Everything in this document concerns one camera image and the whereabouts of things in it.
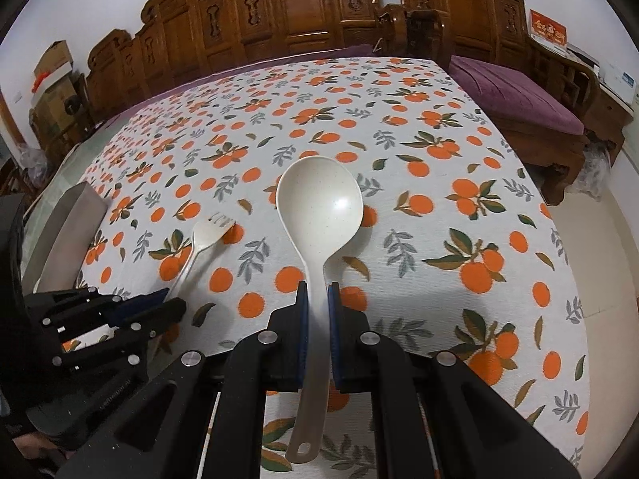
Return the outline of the white plastic fork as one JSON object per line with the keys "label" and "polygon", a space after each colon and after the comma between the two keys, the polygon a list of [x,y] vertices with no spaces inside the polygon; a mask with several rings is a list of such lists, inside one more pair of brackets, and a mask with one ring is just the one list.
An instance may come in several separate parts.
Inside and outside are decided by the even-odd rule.
{"label": "white plastic fork", "polygon": [[167,301],[175,299],[178,296],[198,256],[220,241],[235,224],[236,222],[233,218],[220,212],[213,214],[211,218],[200,220],[195,224],[191,236],[191,255],[187,258],[184,267],[180,270],[177,280],[171,285],[171,289],[166,296]]}

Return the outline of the large white plastic spoon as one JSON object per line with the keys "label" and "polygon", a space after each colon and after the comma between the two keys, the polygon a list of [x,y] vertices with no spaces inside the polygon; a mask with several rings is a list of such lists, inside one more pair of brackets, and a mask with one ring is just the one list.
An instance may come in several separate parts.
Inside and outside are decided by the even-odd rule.
{"label": "large white plastic spoon", "polygon": [[298,253],[309,296],[309,345],[296,423],[286,457],[305,464],[318,456],[330,380],[330,322],[325,264],[356,235],[363,218],[359,184],[341,163],[311,156],[282,175],[276,207]]}

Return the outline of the steel utensil tray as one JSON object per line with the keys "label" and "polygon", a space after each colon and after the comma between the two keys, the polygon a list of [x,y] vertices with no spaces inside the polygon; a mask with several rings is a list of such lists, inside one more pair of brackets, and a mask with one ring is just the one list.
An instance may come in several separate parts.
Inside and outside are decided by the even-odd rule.
{"label": "steel utensil tray", "polygon": [[107,204],[87,182],[66,190],[44,224],[23,273],[25,295],[72,289]]}

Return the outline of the orange print tablecloth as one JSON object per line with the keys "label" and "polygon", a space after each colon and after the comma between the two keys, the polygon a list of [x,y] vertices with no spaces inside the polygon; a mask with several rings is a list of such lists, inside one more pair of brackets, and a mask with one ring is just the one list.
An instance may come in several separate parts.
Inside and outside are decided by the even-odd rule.
{"label": "orange print tablecloth", "polygon": [[106,213],[77,284],[185,301],[155,369],[234,348],[308,286],[306,381],[266,399],[261,477],[379,476],[370,400],[330,369],[330,284],[375,340],[458,361],[522,418],[540,445],[522,464],[490,452],[494,476],[577,476],[589,381],[566,247],[513,143],[434,62],[198,84],[137,111],[82,178]]}

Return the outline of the cardboard boxes stack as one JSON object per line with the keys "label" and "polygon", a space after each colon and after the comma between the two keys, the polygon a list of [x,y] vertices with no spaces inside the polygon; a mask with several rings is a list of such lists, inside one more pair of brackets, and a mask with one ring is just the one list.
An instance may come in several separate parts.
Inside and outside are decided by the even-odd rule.
{"label": "cardboard boxes stack", "polygon": [[29,125],[47,159],[59,166],[94,132],[85,75],[73,68],[64,40],[53,42],[35,70]]}

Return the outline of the purple seat cushion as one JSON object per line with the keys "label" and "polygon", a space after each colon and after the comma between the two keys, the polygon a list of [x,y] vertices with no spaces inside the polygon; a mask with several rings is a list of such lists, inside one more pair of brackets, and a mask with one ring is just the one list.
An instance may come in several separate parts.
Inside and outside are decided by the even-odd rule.
{"label": "purple seat cushion", "polygon": [[572,111],[519,70],[453,55],[448,73],[488,115],[560,133],[584,133],[584,125]]}

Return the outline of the red sign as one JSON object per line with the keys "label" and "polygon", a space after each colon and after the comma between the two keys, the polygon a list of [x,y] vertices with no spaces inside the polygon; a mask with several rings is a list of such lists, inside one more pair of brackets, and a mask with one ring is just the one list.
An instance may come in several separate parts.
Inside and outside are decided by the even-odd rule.
{"label": "red sign", "polygon": [[546,46],[565,50],[568,46],[566,26],[535,10],[530,10],[531,36]]}

